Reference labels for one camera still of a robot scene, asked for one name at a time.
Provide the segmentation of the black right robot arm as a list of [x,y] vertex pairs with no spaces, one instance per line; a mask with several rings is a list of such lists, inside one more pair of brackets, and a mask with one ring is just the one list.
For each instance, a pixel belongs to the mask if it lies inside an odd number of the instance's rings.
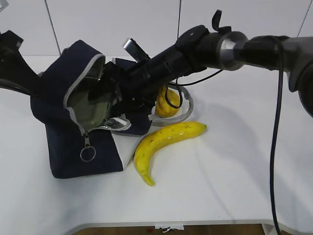
[[244,65],[285,72],[291,92],[298,92],[304,109],[313,112],[313,39],[312,37],[257,36],[247,38],[230,26],[219,25],[222,13],[212,18],[213,32],[204,25],[195,26],[154,57],[132,38],[123,48],[135,59],[124,69],[106,66],[103,77],[89,92],[89,100],[106,94],[109,82],[117,83],[129,100],[146,101],[160,86],[201,72],[207,68],[236,71]]

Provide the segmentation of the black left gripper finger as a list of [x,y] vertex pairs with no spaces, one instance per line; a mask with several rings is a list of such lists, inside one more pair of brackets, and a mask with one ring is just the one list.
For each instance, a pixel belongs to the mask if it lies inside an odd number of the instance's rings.
[[41,100],[47,98],[43,73],[36,73],[22,57],[23,39],[8,30],[0,34],[0,87]]

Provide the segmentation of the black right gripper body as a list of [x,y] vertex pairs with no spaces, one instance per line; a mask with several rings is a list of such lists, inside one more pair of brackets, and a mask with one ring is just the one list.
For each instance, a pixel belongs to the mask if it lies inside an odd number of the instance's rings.
[[104,65],[103,75],[88,94],[89,101],[113,93],[120,93],[121,100],[112,105],[111,114],[119,116],[130,112],[148,110],[151,113],[156,101],[156,91],[145,91],[142,63],[134,64],[128,70],[113,62]]

